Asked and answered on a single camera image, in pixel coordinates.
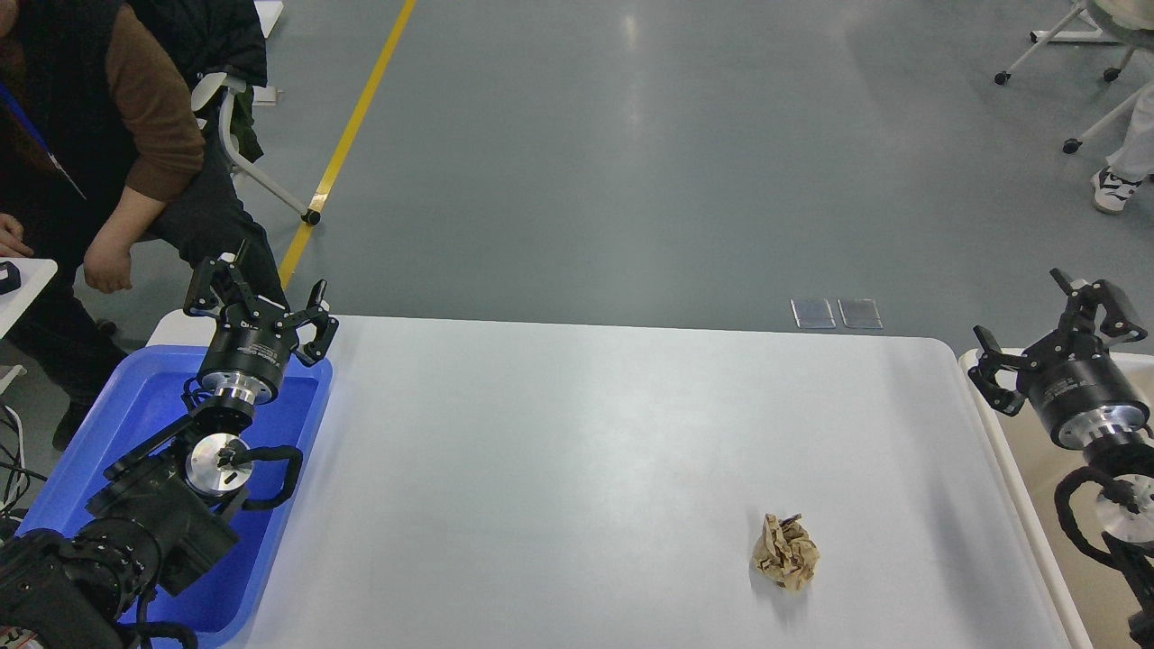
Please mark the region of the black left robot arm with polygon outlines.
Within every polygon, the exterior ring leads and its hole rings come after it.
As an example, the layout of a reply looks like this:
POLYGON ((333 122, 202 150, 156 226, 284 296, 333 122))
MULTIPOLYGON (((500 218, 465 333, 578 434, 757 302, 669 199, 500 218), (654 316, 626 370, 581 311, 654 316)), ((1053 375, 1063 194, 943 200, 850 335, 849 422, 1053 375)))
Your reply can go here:
POLYGON ((252 291, 242 254, 198 262, 183 312, 213 319, 213 340, 182 393, 186 415, 110 463, 87 502, 91 520, 66 537, 40 527, 3 543, 5 648, 197 648, 177 621, 149 620, 158 592, 183 592, 240 540, 239 512, 272 512, 299 485, 295 443, 252 446, 243 431, 282 391, 288 361, 320 364, 338 320, 325 279, 285 309, 252 291))

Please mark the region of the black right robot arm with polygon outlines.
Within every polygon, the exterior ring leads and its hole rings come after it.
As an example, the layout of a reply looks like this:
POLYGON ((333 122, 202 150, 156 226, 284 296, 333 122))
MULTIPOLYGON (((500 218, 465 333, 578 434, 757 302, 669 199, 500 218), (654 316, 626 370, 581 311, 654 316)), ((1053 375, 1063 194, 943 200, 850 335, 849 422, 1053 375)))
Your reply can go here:
POLYGON ((1073 648, 1151 647, 1151 358, 1109 279, 1052 270, 1050 333, 1002 348, 984 327, 962 357, 994 458, 1073 648))

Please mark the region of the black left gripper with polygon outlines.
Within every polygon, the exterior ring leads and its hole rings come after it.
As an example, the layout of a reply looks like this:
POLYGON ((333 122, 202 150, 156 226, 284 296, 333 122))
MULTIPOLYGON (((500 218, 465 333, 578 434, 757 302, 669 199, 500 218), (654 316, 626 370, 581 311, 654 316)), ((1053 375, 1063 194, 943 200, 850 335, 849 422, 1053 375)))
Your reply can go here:
POLYGON ((305 367, 325 358, 339 321, 325 301, 325 279, 313 285, 302 309, 258 306, 240 270, 247 251, 248 243, 240 243, 235 253, 198 262, 183 313, 215 319, 213 340, 198 366, 198 387, 217 396, 237 393, 252 404, 264 404, 278 397, 291 353, 305 367))

